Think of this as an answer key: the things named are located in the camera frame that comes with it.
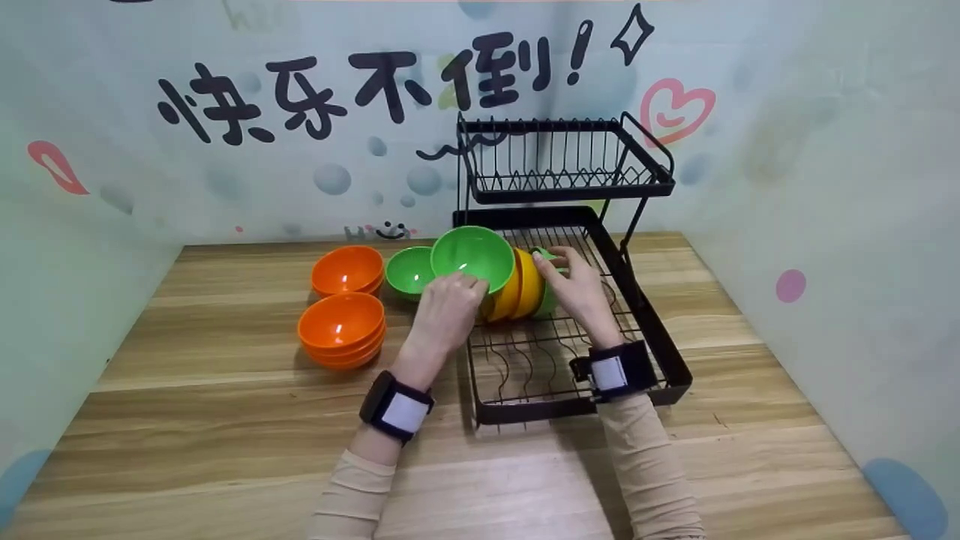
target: beige sleeve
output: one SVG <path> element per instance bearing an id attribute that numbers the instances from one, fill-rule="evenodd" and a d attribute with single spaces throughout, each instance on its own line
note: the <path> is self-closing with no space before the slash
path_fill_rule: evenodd
<path id="1" fill-rule="evenodd" d="M 702 539 L 696 500 L 646 395 L 598 406 L 634 537 Z M 370 540 L 396 467 L 345 451 L 313 513 L 310 540 Z"/>
<path id="2" fill-rule="evenodd" d="M 697 502 L 646 394 L 597 406 L 634 538 L 703 539 Z"/>
<path id="3" fill-rule="evenodd" d="M 396 467 L 344 451 L 313 513 L 310 540 L 370 540 L 387 502 Z"/>

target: wrist strap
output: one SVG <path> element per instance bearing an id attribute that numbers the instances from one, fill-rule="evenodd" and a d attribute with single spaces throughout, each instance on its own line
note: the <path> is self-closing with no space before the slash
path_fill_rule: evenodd
<path id="1" fill-rule="evenodd" d="M 360 418 L 375 429 L 406 444 L 433 410 L 433 398 L 384 371 L 373 382 L 360 408 Z"/>
<path id="2" fill-rule="evenodd" d="M 576 381 L 589 381 L 597 403 L 644 392 L 657 385 L 657 374 L 643 340 L 610 349 L 591 347 L 588 354 L 588 357 L 570 360 L 570 370 Z"/>

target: wooden table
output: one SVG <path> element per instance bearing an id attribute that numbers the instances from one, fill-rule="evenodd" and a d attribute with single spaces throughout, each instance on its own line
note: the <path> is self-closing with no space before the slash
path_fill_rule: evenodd
<path id="1" fill-rule="evenodd" d="M 329 373 L 298 352 L 309 270 L 331 247 L 186 248 L 3 538 L 302 538 L 377 373 Z M 693 372 L 660 417 L 709 537 L 906 538 L 684 238 L 641 234 L 631 249 Z M 410 320 L 389 309 L 386 358 Z M 630 537 L 595 418 L 475 431 L 447 368 L 378 538 Z"/>

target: yellow bowl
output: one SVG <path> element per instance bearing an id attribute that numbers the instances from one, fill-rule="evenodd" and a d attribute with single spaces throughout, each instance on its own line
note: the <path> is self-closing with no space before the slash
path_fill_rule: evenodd
<path id="1" fill-rule="evenodd" d="M 543 276 L 537 271 L 534 258 L 529 253 L 514 248 L 517 270 L 520 274 L 520 300 L 510 315 L 511 319 L 528 317 L 540 307 L 543 298 Z"/>
<path id="2" fill-rule="evenodd" d="M 494 292 L 491 299 L 483 304 L 484 316 L 488 323 L 505 319 L 516 311 L 520 301 L 520 265 L 514 250 L 514 272 L 503 288 Z"/>

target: cartoon face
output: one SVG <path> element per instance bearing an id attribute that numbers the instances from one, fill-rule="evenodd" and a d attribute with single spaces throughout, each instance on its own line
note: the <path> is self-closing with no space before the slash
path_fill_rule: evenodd
<path id="1" fill-rule="evenodd" d="M 367 232 L 376 233 L 377 236 L 384 238 L 386 240 L 399 240 L 401 238 L 410 238 L 411 234 L 416 234 L 416 229 L 407 229 L 402 223 L 397 223 L 393 225 L 389 221 L 383 222 L 383 227 L 387 229 L 386 232 L 382 231 L 379 227 L 374 227 L 373 225 L 366 226 Z"/>

